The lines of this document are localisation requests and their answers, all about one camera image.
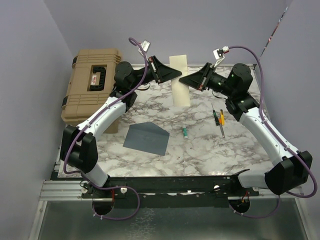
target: wall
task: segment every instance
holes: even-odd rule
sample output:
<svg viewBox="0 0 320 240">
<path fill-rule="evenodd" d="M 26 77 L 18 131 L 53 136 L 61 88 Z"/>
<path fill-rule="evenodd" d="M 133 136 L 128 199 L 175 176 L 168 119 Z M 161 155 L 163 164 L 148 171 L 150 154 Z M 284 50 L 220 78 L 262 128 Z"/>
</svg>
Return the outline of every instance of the wall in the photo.
<svg viewBox="0 0 320 240">
<path fill-rule="evenodd" d="M 83 48 L 119 48 L 142 63 L 128 37 L 151 42 L 163 63 L 188 55 L 189 64 L 213 62 L 212 50 L 246 45 L 261 54 L 288 0 L 44 0 L 73 55 Z M 236 52 L 225 64 L 253 63 Z"/>
<path fill-rule="evenodd" d="M 273 124 L 300 150 L 313 155 L 311 170 L 320 183 L 319 43 L 320 1 L 294 0 L 262 55 L 265 102 Z M 304 192 L 313 190 L 312 181 Z M 307 200 L 320 226 L 320 193 Z"/>
<path fill-rule="evenodd" d="M 0 8 L 0 239 L 28 238 L 61 140 L 72 54 L 41 0 Z"/>
</svg>

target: cream-colored paper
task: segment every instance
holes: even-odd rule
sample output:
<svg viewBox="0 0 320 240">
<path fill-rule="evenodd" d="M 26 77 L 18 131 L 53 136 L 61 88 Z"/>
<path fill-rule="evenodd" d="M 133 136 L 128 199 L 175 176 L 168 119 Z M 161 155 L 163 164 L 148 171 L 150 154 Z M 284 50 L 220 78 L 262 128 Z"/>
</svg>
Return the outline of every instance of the cream-colored paper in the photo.
<svg viewBox="0 0 320 240">
<path fill-rule="evenodd" d="M 175 107 L 188 107 L 190 106 L 189 87 L 181 82 L 179 79 L 188 75 L 187 55 L 170 56 L 170 68 L 182 72 L 181 76 L 171 80 L 171 90 L 173 105 Z"/>
</svg>

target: marble surface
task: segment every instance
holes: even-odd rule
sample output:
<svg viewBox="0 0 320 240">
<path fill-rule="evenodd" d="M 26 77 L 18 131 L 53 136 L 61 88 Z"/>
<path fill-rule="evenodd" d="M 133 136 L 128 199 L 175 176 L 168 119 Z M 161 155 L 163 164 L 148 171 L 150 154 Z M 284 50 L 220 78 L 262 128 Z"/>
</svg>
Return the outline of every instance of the marble surface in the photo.
<svg viewBox="0 0 320 240">
<path fill-rule="evenodd" d="M 189 74 L 200 67 L 189 67 Z M 217 73 L 227 77 L 231 67 L 218 67 Z M 259 100 L 260 91 L 254 71 L 249 92 Z M 190 88 L 190 107 L 173 107 L 171 82 L 152 83 L 148 91 L 137 91 L 133 107 L 119 122 L 119 132 L 103 134 L 97 142 L 101 168 L 112 177 L 208 176 L 229 175 L 244 169 L 267 170 L 272 167 L 265 150 L 255 137 L 226 109 L 223 99 L 215 98 L 211 91 Z M 224 111 L 225 138 L 215 125 L 212 106 Z M 123 147 L 129 126 L 153 122 L 170 133 L 165 156 Z M 188 139 L 184 139 L 185 124 Z M 65 175 L 63 162 L 60 178 L 79 177 Z"/>
</svg>

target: gray envelope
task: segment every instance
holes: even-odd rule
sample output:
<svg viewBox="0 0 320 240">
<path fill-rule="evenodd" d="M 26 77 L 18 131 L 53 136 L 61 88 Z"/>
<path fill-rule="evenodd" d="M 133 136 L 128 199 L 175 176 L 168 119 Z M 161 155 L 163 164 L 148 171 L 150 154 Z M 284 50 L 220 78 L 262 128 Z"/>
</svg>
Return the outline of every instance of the gray envelope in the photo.
<svg viewBox="0 0 320 240">
<path fill-rule="evenodd" d="M 164 156 L 169 141 L 169 132 L 152 122 L 130 125 L 123 147 Z"/>
</svg>

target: dark gray floor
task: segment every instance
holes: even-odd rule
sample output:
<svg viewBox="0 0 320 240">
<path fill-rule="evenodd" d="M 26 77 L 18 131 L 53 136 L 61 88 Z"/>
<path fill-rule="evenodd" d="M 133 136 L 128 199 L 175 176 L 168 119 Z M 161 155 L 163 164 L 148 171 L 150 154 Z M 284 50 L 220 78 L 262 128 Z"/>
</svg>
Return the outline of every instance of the dark gray floor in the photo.
<svg viewBox="0 0 320 240">
<path fill-rule="evenodd" d="M 264 215 L 275 199 L 251 200 L 248 214 Z M 130 209 L 113 215 L 130 214 Z M 126 221 L 93 217 L 90 201 L 48 202 L 40 240 L 306 240 L 296 202 L 281 200 L 278 213 L 248 219 L 229 208 L 142 208 Z"/>
</svg>

